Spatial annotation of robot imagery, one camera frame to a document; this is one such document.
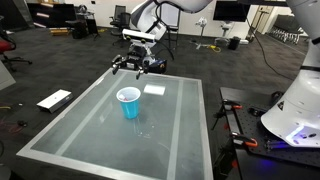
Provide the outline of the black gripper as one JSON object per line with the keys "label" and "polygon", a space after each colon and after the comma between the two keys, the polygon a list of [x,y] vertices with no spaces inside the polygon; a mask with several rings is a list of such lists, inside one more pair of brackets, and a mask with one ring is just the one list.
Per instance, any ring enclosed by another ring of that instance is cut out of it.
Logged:
{"label": "black gripper", "polygon": [[136,80],[142,74],[158,73],[163,74],[167,69],[167,61],[156,59],[145,46],[138,46],[132,43],[125,56],[116,55],[111,61],[112,73],[115,75],[120,68],[137,71]]}

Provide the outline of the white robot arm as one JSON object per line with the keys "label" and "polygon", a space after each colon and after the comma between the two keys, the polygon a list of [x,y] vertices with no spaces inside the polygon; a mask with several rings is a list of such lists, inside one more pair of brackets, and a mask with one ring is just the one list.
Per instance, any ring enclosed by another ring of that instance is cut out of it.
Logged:
{"label": "white robot arm", "polygon": [[[131,11],[133,30],[121,31],[124,39],[149,48],[166,31],[156,8],[169,4],[185,13],[198,13],[216,0],[144,0]],[[309,37],[308,52],[290,87],[265,114],[262,125],[288,145],[320,147],[320,0],[284,0]]]}

